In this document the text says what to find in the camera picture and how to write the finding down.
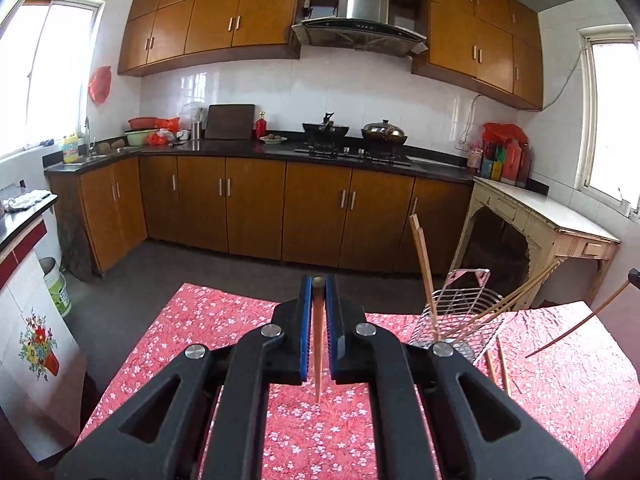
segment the pot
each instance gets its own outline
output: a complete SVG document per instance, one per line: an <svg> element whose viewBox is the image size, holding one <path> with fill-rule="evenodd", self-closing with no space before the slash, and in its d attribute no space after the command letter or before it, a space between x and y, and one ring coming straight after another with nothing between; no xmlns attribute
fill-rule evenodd
<svg viewBox="0 0 640 480"><path fill-rule="evenodd" d="M349 127L334 124L331 120L332 115L324 114L321 124L302 123L305 133L326 137L344 137L349 131Z"/></svg>
<svg viewBox="0 0 640 480"><path fill-rule="evenodd" d="M370 142L388 142L389 144L404 144L406 135L398 126L390 124L384 119L381 123L365 124L361 129L362 136Z"/></svg>

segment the black countertop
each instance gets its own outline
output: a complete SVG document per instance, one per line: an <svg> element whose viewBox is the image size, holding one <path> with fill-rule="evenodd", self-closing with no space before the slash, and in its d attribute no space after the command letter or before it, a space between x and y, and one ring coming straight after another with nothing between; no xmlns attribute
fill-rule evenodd
<svg viewBox="0 0 640 480"><path fill-rule="evenodd" d="M369 171L382 171L385 173L433 178L448 182L459 182L473 185L473 176L466 172L465 168L437 162L435 160L411 161L410 166L393 166L390 164L376 164L368 160L343 159L343 158L312 158L305 153L297 153L295 150L305 148L306 144L301 140L286 140L281 144L266 145L254 140L196 140L188 141L179 146L143 146L139 150L119 155L108 156L100 160L88 162L82 166L56 164L45 170L45 174L81 174L106 166L117 160L129 156L139 155L199 155L199 156L224 156L239 158L264 158L270 160L286 160L291 162L308 162L310 164L323 164L326 166L343 166ZM401 155L420 156L423 151L424 158L433 153L419 148L400 146L396 152Z"/></svg>
<svg viewBox="0 0 640 480"><path fill-rule="evenodd" d="M15 213L5 213L0 218L0 252L4 251L34 219L44 213L58 200L57 195L49 195L36 205Z"/></svg>

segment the plate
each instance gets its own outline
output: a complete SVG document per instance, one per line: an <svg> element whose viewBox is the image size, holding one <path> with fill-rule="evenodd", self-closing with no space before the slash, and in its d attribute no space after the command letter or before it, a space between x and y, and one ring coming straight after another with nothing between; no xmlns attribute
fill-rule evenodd
<svg viewBox="0 0 640 480"><path fill-rule="evenodd" d="M287 140L287 137L282 137L281 139L267 139L267 137L260 137L260 140L265 144L280 144Z"/></svg>

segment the gray floor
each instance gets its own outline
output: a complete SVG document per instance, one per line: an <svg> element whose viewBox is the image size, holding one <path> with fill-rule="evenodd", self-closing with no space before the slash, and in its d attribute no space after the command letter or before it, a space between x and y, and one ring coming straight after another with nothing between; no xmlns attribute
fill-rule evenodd
<svg viewBox="0 0 640 480"><path fill-rule="evenodd" d="M136 343L184 283L270 301L298 295L302 274L327 269L291 266L146 241L89 283L66 274L73 307L65 321L88 359L102 393ZM419 314L422 282L336 272L338 293L368 312Z"/></svg>

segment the white and green bucket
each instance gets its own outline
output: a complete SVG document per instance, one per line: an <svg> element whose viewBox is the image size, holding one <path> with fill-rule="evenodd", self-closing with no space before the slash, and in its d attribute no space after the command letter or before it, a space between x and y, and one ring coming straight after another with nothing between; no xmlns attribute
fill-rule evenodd
<svg viewBox="0 0 640 480"><path fill-rule="evenodd" d="M71 298L66 293L65 277L60 273L60 267L55 258L41 258L38 261L44 272L44 282L49 289L51 299L56 304L60 316L65 317L71 310Z"/></svg>

